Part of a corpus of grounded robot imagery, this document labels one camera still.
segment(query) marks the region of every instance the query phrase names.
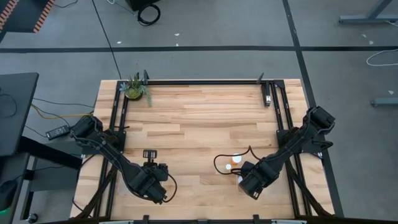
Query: white cable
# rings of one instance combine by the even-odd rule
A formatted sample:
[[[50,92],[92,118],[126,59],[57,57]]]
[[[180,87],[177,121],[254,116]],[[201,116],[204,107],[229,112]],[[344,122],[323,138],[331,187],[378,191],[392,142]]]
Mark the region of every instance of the white cable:
[[[389,23],[389,24],[391,24],[391,25],[393,25],[393,26],[398,27],[397,24],[392,23],[392,22],[390,22],[390,21],[386,21],[386,23]],[[374,56],[376,56],[376,55],[383,54],[383,53],[386,53],[386,52],[395,52],[395,51],[398,51],[398,49],[380,51],[380,52],[378,52],[378,53],[376,53],[376,54],[374,54],[374,55],[368,57],[368,59],[366,59],[366,63],[367,63],[367,65],[374,66],[374,67],[383,67],[383,66],[395,66],[395,65],[398,65],[398,63],[380,64],[380,65],[376,65],[376,64],[369,63],[369,60],[370,60],[371,58],[373,58]]]

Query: orange striped object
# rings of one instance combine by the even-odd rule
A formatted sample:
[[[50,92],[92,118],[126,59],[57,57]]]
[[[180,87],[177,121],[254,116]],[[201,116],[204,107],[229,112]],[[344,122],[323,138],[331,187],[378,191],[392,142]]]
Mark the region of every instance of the orange striped object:
[[[6,24],[8,18],[10,17],[11,13],[17,6],[19,0],[10,0],[4,10],[0,13],[0,32],[2,31],[4,25]]]
[[[39,32],[40,28],[43,26],[45,18],[49,15],[50,10],[52,6],[54,5],[55,0],[49,0],[48,3],[45,5],[44,10],[42,14],[39,17],[39,20],[37,20],[35,27],[33,28],[33,31],[35,33]]]

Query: potted plant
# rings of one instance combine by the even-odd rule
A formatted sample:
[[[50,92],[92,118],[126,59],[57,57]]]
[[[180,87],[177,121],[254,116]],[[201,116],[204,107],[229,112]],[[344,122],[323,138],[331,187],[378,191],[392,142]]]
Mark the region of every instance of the potted plant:
[[[134,79],[130,77],[128,81],[122,83],[119,90],[123,91],[124,95],[132,101],[140,100],[143,94],[145,94],[147,95],[148,106],[152,106],[152,98],[148,87],[142,84],[138,73],[135,74]]]

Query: wooden table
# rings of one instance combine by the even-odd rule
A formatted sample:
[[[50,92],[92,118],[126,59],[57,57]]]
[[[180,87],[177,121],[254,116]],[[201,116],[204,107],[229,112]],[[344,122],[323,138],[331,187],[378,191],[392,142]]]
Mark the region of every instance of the wooden table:
[[[103,80],[98,92],[94,115],[104,128],[110,121],[116,80]],[[307,103],[299,79],[285,80],[294,125],[300,127]],[[161,85],[150,86],[153,105],[146,97],[128,104],[125,156],[142,164],[143,149],[157,149],[156,162],[165,162],[178,182],[175,198],[156,205],[129,193],[118,174],[112,220],[170,219],[252,219],[293,218],[286,171],[253,200],[238,187],[235,175],[220,175],[213,167],[218,154],[242,153],[251,145],[254,153],[266,156],[277,150],[277,121],[274,105],[264,107],[259,85]],[[123,97],[120,98],[119,110]],[[287,127],[285,114],[282,114]],[[333,213],[321,160],[301,154],[307,187],[325,210]],[[84,207],[98,188],[103,157],[95,156],[82,168],[76,188],[75,202]],[[256,163],[250,154],[243,161]],[[220,157],[217,166],[225,171],[229,158]],[[174,191],[171,180],[163,184],[167,195]],[[299,188],[298,200],[303,214]],[[108,193],[103,196],[104,215]],[[80,211],[72,208],[71,217]]]

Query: plant pot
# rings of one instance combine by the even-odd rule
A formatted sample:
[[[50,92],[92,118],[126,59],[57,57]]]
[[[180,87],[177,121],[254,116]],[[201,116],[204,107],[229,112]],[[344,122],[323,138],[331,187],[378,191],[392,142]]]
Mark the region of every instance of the plant pot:
[[[130,98],[127,96],[127,93],[124,93],[124,96],[127,97],[131,101],[139,101],[142,98],[143,93],[141,93],[137,98]]]

